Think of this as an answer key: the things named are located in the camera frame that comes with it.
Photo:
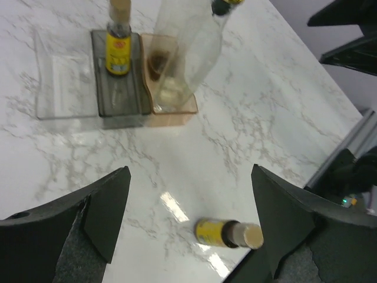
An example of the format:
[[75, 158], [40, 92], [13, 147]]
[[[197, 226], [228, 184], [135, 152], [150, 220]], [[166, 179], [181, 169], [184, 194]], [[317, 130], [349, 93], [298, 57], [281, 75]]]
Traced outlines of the small yellow label bottle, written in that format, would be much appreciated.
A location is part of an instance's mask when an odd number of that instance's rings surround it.
[[202, 218], [194, 226], [198, 243], [226, 248], [259, 249], [264, 244], [262, 229], [253, 223]]
[[114, 76], [124, 76], [131, 64], [131, 1], [110, 0], [105, 41], [105, 67]]

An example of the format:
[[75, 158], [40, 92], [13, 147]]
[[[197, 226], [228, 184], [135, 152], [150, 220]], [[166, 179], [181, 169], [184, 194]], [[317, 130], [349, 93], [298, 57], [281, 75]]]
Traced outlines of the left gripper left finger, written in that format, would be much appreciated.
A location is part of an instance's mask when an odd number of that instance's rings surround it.
[[102, 282], [131, 174], [121, 167], [44, 205], [1, 220], [1, 282]]

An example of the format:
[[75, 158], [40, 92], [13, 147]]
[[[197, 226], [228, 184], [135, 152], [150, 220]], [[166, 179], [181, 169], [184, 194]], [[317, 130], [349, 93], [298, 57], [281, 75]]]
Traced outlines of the tall bottle gold pourer brown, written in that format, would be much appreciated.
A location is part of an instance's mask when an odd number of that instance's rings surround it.
[[162, 1], [147, 57], [148, 72], [158, 81], [177, 43], [181, 22], [181, 1]]

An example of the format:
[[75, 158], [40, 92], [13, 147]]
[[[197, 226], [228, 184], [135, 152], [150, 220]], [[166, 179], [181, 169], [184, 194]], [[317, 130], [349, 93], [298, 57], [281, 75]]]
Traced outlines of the tall clear bottle gold pourer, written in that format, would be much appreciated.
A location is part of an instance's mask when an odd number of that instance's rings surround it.
[[195, 1], [190, 5], [153, 94], [157, 112], [180, 111], [194, 97], [221, 54], [227, 21], [242, 3]]

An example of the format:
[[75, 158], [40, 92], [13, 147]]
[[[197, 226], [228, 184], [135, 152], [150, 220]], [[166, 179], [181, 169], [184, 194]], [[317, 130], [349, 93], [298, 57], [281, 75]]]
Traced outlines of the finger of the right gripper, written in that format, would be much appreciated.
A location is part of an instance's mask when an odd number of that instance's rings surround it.
[[375, 0], [335, 0], [312, 15], [309, 27], [376, 25]]
[[376, 35], [366, 35], [326, 52], [319, 62], [376, 76]]

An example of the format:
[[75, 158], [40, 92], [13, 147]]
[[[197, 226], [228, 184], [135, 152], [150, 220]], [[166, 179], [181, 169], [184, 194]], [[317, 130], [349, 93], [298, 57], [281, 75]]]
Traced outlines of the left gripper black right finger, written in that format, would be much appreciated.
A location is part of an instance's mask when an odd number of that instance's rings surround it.
[[253, 282], [376, 282], [376, 217], [347, 209], [254, 165], [253, 193], [264, 244]]

